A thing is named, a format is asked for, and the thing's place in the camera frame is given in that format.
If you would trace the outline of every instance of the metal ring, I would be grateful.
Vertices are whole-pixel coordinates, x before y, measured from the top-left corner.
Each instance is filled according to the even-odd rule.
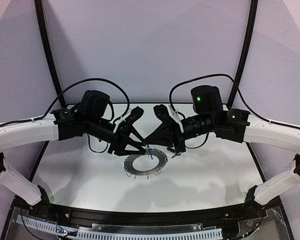
[[[146,176],[146,175],[149,176],[150,174],[154,174],[154,173],[157,173],[157,172],[161,171],[161,169],[168,162],[167,155],[163,151],[160,151],[156,148],[152,148],[152,149],[150,149],[150,151],[151,151],[151,154],[153,156],[155,156],[159,159],[159,163],[158,163],[157,166],[155,166],[154,168],[152,168],[150,170],[146,170],[146,171],[140,171],[140,170],[137,170],[133,167],[133,163],[137,158],[149,154],[148,150],[146,150],[144,155],[130,155],[130,156],[128,156],[124,160],[124,170],[127,171],[128,173],[136,175],[136,176]]]

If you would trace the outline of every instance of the white platform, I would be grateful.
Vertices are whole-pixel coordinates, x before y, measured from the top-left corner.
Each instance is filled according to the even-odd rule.
[[[135,124],[145,138],[161,123],[155,116],[156,104],[132,104],[144,109]],[[186,117],[195,115],[192,104],[176,104]],[[119,116],[125,104],[115,104]],[[109,109],[104,116],[110,117]],[[200,145],[205,136],[187,140],[188,147]],[[114,212],[180,212],[225,207],[243,203],[248,189],[262,183],[255,162],[245,143],[215,137],[199,149],[188,149],[175,158],[165,147],[168,163],[162,174],[128,177],[125,156],[93,153],[87,136],[50,142],[33,182],[44,187],[53,204]],[[103,150],[104,142],[91,138],[92,148]],[[158,163],[147,156],[138,158],[135,168],[146,170]]]

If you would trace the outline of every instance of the white wall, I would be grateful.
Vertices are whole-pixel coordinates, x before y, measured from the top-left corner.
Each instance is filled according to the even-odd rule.
[[[300,0],[260,0],[240,89],[264,117],[300,125]],[[234,107],[242,108],[237,96]],[[267,179],[294,153],[252,145]],[[281,196],[296,240],[300,240],[300,186]]]
[[[44,7],[63,87],[88,77],[108,78],[132,102],[167,102],[181,81],[236,73],[250,1],[48,0]],[[227,78],[202,83],[217,85],[227,102]],[[196,84],[176,90],[175,99],[190,102]],[[112,86],[87,83],[66,94],[68,102],[80,101],[86,88],[124,101]]]
[[[33,0],[0,0],[0,122],[43,114],[56,97]],[[29,176],[42,143],[8,150],[6,161]],[[14,194],[0,185],[0,235]]]

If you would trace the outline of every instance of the black curved frame rail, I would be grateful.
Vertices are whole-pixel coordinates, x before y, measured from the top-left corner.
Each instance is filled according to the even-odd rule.
[[[52,50],[50,46],[50,41],[48,37],[48,32],[47,32],[47,27],[46,27],[46,20],[45,20],[45,13],[44,13],[44,7],[42,0],[34,0],[35,4],[35,11],[36,11],[36,17],[38,20],[38,26],[40,30],[40,35],[41,35],[41,40],[42,40],[42,45],[44,49],[44,54],[46,58],[46,62],[49,67],[50,75],[52,78],[52,82],[55,88],[56,95],[59,95],[62,92],[61,84],[59,81],[55,61],[52,55]],[[59,97],[59,102],[62,108],[66,108],[66,99],[65,96],[60,96]]]
[[[42,0],[34,0],[35,3],[35,9],[37,14],[37,20],[42,40],[42,45],[44,48],[45,57],[47,60],[47,64],[50,70],[51,78],[54,84],[54,88],[57,94],[60,94],[62,92],[61,84],[58,78],[56,65],[53,59],[52,50],[49,42],[46,22],[45,22],[45,15],[44,15],[44,9],[43,9],[43,3]],[[257,12],[257,6],[258,6],[258,0],[251,0],[250,4],[250,11],[249,11],[249,17],[248,17],[248,23],[246,27],[242,52],[238,64],[238,68],[235,75],[235,82],[237,85],[239,85],[241,81],[241,77],[244,71],[244,67],[246,64],[249,47],[252,39],[253,29],[254,29],[254,23],[256,19],[256,12]],[[230,109],[234,103],[235,97],[237,94],[237,89],[232,86],[232,90],[227,102],[227,107]],[[63,108],[67,107],[66,100],[64,96],[59,98],[60,105]],[[48,146],[49,142],[45,142],[42,150],[35,162],[35,165],[33,167],[32,173],[29,177],[29,180],[32,181],[35,173],[37,171],[37,168],[39,166],[39,163],[41,161],[41,158],[43,157],[45,150]],[[265,182],[264,174],[261,171],[260,165],[257,161],[257,158],[252,151],[252,148],[249,144],[247,144],[250,153],[253,157],[253,160],[259,170],[260,176],[262,180]],[[3,227],[1,240],[6,239],[6,233],[9,227],[9,223],[11,220],[11,216],[14,210],[14,207],[20,207],[23,206],[25,202],[19,198],[18,196],[15,196],[11,207],[9,209],[5,225]],[[115,220],[118,220],[116,224],[118,225],[133,225],[133,226],[162,226],[162,225],[177,225],[177,224],[190,224],[190,223],[199,223],[199,222],[205,222],[208,226],[215,225],[218,227],[226,228],[229,233],[231,232],[238,232],[237,227],[235,225],[229,225],[224,226],[222,223],[221,218],[225,215],[225,213],[232,213],[233,216],[236,215],[236,213],[239,212],[241,204],[239,205],[232,205],[232,206],[226,206],[226,207],[219,207],[219,208],[212,208],[212,209],[205,209],[205,210],[198,210],[198,211],[187,211],[187,212],[171,212],[171,213],[130,213],[130,212],[105,212],[105,211],[94,211],[94,210],[87,210],[87,209],[78,209],[78,208],[71,208],[66,206],[59,206],[59,205],[52,205],[53,208],[60,212],[64,213],[61,214],[60,222],[64,224],[68,224],[70,226],[90,226],[91,223],[102,223],[102,224],[113,224]],[[290,224],[288,222],[288,218],[285,212],[285,209],[282,205],[281,199],[279,197],[276,197],[273,199],[270,204],[267,206],[267,208],[274,208],[274,207],[280,207],[284,221],[287,225],[288,234],[290,236],[290,239],[293,240],[293,234],[290,227]],[[69,218],[64,217],[65,214],[70,214]]]
[[[248,18],[248,23],[246,25],[246,31],[245,31],[241,56],[240,56],[238,68],[236,70],[236,74],[235,74],[235,77],[234,77],[234,81],[238,86],[240,84],[241,77],[242,77],[242,74],[244,72],[245,65],[246,65],[246,60],[247,60],[247,56],[248,56],[248,52],[249,52],[249,48],[250,48],[252,34],[253,34],[253,31],[254,31],[257,7],[258,7],[258,0],[251,0],[249,18]],[[228,102],[226,104],[228,109],[232,108],[232,105],[234,104],[236,95],[237,95],[237,88],[234,85],[232,85],[232,89],[231,89],[231,92],[230,92],[230,95],[229,95],[229,99],[228,99]]]

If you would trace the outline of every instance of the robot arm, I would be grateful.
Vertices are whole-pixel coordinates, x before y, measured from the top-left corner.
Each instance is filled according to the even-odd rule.
[[[191,90],[193,110],[197,115],[180,120],[171,106],[157,105],[154,113],[162,124],[145,138],[147,144],[174,149],[176,156],[186,151],[185,141],[214,132],[217,138],[233,142],[262,143],[296,153],[285,170],[268,181],[249,189],[245,204],[256,207],[300,183],[300,126],[279,121],[266,122],[240,109],[223,110],[215,86],[198,86]]]
[[[117,125],[102,118],[110,97],[99,91],[86,91],[81,103],[71,109],[52,111],[41,120],[0,125],[0,184],[24,199],[30,206],[37,206],[40,216],[47,217],[50,206],[45,190],[28,181],[5,160],[7,149],[45,141],[63,141],[89,134],[110,144],[108,153],[118,156],[144,154],[144,139],[133,127],[133,123],[143,115],[140,107],[129,110],[124,121]],[[140,141],[134,141],[130,134]],[[137,150],[126,150],[126,146]]]
[[[300,126],[295,128],[287,123],[273,124],[265,122],[256,116],[249,115],[249,126],[244,132],[243,141],[246,143],[262,143],[274,147],[290,150],[296,153],[283,172],[270,178],[268,181],[249,189],[245,204],[257,202],[266,205],[270,200],[300,184]]]

